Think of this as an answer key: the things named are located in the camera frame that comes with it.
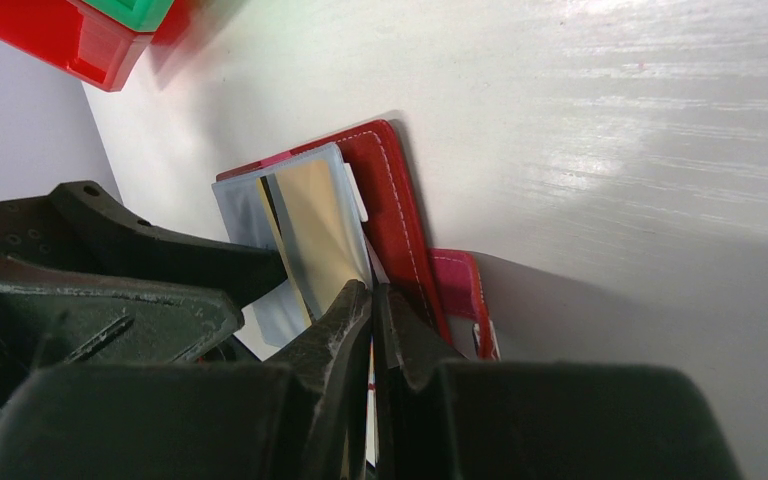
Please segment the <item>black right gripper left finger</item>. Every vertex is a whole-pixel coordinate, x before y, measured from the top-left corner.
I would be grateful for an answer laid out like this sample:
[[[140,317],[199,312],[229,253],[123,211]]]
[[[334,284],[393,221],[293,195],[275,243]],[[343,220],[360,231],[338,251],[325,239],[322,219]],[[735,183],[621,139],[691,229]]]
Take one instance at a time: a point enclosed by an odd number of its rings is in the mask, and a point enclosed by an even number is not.
[[[35,373],[0,421],[0,479],[362,479],[371,303],[346,283],[265,361]]]

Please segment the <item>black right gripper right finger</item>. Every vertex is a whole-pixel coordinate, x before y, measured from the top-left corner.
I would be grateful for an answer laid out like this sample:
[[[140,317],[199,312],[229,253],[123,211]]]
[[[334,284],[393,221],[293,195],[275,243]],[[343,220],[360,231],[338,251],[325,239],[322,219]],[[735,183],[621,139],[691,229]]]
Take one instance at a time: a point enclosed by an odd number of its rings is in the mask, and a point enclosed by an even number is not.
[[[645,365],[463,357],[383,284],[373,294],[381,479],[737,479],[706,399]]]

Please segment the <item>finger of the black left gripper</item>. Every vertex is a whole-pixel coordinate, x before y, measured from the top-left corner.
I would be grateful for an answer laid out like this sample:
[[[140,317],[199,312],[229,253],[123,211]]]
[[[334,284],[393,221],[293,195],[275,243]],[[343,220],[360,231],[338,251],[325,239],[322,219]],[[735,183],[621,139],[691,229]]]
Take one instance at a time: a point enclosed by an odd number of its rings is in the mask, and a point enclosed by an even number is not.
[[[37,368],[190,362],[243,324],[219,290],[54,270],[0,255],[0,409]]]
[[[0,254],[41,267],[224,291],[234,290],[242,255],[234,244],[151,224],[93,181],[0,201]]]

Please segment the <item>gold card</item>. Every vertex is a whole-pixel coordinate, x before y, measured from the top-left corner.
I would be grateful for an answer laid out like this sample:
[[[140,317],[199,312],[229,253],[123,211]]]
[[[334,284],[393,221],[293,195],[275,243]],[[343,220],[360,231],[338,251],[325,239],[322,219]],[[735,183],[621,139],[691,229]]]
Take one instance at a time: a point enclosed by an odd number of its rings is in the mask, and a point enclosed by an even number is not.
[[[257,180],[261,202],[310,322],[346,283],[373,282],[352,184],[342,161],[296,163]]]

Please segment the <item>red plastic bin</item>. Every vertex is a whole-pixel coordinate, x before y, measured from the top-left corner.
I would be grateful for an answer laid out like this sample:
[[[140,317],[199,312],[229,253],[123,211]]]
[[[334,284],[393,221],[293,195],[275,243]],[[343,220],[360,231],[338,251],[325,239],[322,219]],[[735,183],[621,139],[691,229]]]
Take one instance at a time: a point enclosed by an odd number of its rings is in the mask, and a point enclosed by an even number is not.
[[[174,1],[155,32],[135,32],[83,1],[2,1],[0,40],[106,92],[122,90],[150,44],[170,45],[193,1]]]

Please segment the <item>green plastic bin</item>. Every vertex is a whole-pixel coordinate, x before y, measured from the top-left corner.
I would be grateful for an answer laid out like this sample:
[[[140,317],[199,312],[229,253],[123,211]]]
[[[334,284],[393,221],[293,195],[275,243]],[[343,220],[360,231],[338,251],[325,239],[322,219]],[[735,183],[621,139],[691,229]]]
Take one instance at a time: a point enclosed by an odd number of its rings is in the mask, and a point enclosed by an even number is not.
[[[135,32],[155,32],[168,14],[174,0],[83,0]]]

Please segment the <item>red leather card holder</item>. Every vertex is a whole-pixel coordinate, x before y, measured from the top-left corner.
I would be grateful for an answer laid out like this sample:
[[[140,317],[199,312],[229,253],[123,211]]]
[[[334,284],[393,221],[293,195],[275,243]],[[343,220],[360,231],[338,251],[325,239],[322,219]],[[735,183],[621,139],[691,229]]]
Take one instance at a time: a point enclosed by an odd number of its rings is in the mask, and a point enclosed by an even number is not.
[[[212,188],[229,236],[237,236],[232,218],[241,205],[231,197],[242,192],[244,176],[287,167],[294,158],[328,144],[339,148],[351,168],[369,215],[364,232],[389,280],[403,289],[421,318],[444,340],[453,340],[450,320],[468,319],[476,356],[499,359],[477,262],[466,251],[427,245],[401,142],[386,120],[372,120],[218,174]]]

